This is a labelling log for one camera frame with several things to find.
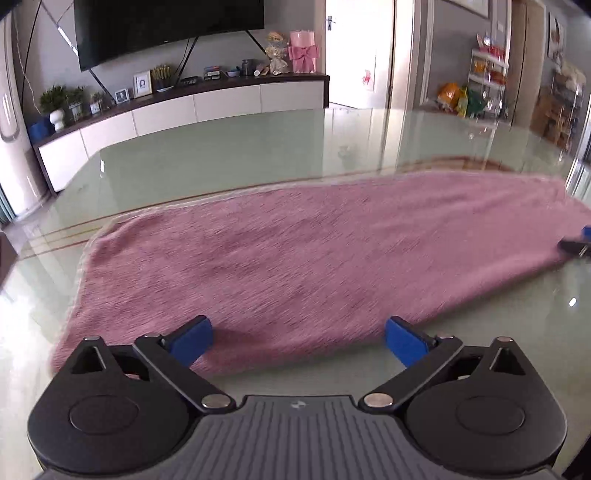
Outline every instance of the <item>pink fuzzy cloth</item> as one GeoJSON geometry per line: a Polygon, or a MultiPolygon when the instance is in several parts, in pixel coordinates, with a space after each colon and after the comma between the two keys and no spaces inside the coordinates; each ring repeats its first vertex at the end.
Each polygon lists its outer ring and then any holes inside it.
{"type": "Polygon", "coordinates": [[[376,341],[391,315],[420,323],[563,262],[557,242],[588,223],[560,179],[462,172],[147,211],[87,252],[53,368],[86,335],[131,343],[197,314],[215,332],[204,374],[376,341]]]}

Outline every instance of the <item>blue gripper pad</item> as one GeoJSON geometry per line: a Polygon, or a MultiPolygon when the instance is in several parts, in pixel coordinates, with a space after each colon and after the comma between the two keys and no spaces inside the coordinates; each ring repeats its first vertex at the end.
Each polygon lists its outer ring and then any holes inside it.
{"type": "Polygon", "coordinates": [[[170,354],[185,367],[190,367],[213,343],[213,327],[204,319],[171,342],[170,354]]]}
{"type": "Polygon", "coordinates": [[[429,347],[423,340],[391,318],[386,321],[386,345],[405,367],[410,367],[429,353],[429,347]]]}

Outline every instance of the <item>triangular hole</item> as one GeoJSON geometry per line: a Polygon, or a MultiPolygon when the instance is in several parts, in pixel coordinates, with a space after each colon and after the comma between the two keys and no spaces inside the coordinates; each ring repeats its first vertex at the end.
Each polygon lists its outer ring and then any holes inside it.
{"type": "Polygon", "coordinates": [[[491,370],[503,374],[525,375],[523,368],[519,364],[519,360],[517,360],[517,357],[508,348],[501,349],[491,370]]]}
{"type": "Polygon", "coordinates": [[[72,368],[74,375],[89,374],[92,372],[102,372],[105,369],[100,360],[98,350],[91,346],[86,348],[78,357],[76,364],[72,368]]]}

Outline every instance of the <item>potted plant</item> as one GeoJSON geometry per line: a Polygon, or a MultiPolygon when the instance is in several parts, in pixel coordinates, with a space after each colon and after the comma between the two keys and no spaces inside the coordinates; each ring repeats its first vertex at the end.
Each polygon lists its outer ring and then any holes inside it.
{"type": "Polygon", "coordinates": [[[96,115],[101,113],[103,109],[103,94],[102,92],[95,92],[92,94],[92,103],[90,104],[90,113],[96,115]]]}
{"type": "Polygon", "coordinates": [[[84,87],[76,87],[67,91],[67,100],[75,122],[83,116],[84,87]]]}
{"type": "Polygon", "coordinates": [[[66,103],[66,89],[61,85],[54,85],[43,92],[39,98],[41,110],[49,115],[49,121],[53,124],[56,132],[66,126],[64,123],[63,106],[66,103]]]}

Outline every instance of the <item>gray wall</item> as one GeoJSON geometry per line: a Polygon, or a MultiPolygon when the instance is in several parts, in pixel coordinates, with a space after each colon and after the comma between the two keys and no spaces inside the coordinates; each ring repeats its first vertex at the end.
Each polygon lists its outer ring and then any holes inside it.
{"type": "Polygon", "coordinates": [[[569,13],[570,8],[565,4],[563,0],[543,0],[546,5],[546,57],[544,59],[544,65],[542,67],[542,86],[550,86],[552,84],[552,76],[554,75],[554,62],[548,58],[548,35],[550,35],[550,29],[548,27],[548,14],[552,13],[556,20],[558,20],[562,26],[566,29],[566,49],[570,43],[570,27],[569,27],[569,13]]]}
{"type": "Polygon", "coordinates": [[[587,85],[583,91],[583,104],[579,111],[579,125],[573,137],[572,153],[574,154],[583,131],[591,92],[591,18],[586,15],[571,17],[566,31],[566,40],[566,59],[576,65],[587,77],[587,85]]]}
{"type": "MultiPolygon", "coordinates": [[[[72,0],[43,0],[52,16],[75,43],[74,11],[69,8],[72,0]]],[[[38,0],[24,0],[16,9],[18,23],[18,40],[22,61],[25,60],[27,42],[35,17],[38,0]]],[[[265,0],[265,27],[289,33],[289,30],[314,29],[314,0],[265,0]]],[[[266,31],[254,31],[253,35],[265,46],[266,31]]],[[[93,71],[113,94],[122,88],[131,88],[133,75],[145,72],[159,64],[179,64],[185,50],[186,40],[149,48],[141,52],[125,55],[95,67],[93,71]]],[[[17,83],[21,86],[22,70],[19,66],[16,46],[15,73],[17,83]]],[[[193,54],[183,76],[202,75],[203,69],[209,65],[232,67],[240,65],[242,59],[263,59],[264,54],[244,32],[210,35],[198,39],[193,54]]],[[[92,93],[100,90],[90,73],[80,72],[78,60],[70,47],[58,33],[46,12],[41,9],[27,64],[27,77],[34,91],[35,101],[53,84],[68,86],[83,85],[92,93]]],[[[28,86],[25,86],[23,114],[30,124],[39,117],[33,105],[33,98],[28,86]]]]}
{"type": "MultiPolygon", "coordinates": [[[[444,83],[466,83],[470,70],[471,50],[478,46],[476,34],[486,32],[496,43],[505,44],[506,15],[508,0],[489,0],[489,18],[481,17],[465,8],[445,0],[434,0],[433,46],[431,51],[431,67],[428,78],[427,97],[433,99],[444,83]],[[504,31],[497,31],[492,25],[493,17],[504,26],[504,31]]],[[[419,49],[418,82],[422,82],[424,52],[427,31],[427,0],[421,0],[424,14],[421,15],[421,41],[419,49]]],[[[417,85],[415,105],[418,105],[421,86],[417,85]]]]}

